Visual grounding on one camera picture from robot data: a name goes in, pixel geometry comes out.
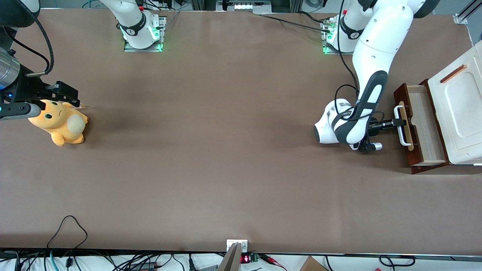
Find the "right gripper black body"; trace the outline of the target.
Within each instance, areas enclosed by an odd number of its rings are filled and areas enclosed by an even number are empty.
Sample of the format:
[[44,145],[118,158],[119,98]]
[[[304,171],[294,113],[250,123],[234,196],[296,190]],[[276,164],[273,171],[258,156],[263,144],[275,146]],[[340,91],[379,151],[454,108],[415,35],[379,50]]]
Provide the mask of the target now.
[[24,65],[20,65],[20,71],[17,78],[5,88],[2,88],[2,102],[31,102],[33,100],[52,100],[57,101],[53,97],[53,93],[47,89],[49,84],[45,84],[39,77],[26,77],[31,72]]

